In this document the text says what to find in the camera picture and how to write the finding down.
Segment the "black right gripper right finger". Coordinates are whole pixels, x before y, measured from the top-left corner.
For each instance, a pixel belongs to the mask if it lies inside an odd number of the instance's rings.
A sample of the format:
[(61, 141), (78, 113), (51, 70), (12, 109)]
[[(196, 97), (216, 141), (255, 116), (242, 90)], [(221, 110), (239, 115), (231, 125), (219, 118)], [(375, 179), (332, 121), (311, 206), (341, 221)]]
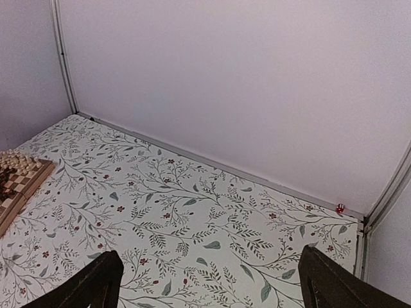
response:
[(404, 307), (409, 304), (356, 278), (324, 253), (306, 245), (298, 264), (305, 307)]

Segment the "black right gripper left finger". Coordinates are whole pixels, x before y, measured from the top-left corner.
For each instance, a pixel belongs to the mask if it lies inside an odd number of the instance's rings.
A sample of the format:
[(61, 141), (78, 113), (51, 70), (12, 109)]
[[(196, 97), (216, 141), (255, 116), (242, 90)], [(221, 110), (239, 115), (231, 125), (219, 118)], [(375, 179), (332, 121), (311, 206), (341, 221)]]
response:
[(116, 251), (103, 252), (61, 286), (25, 307), (117, 307), (123, 270)]

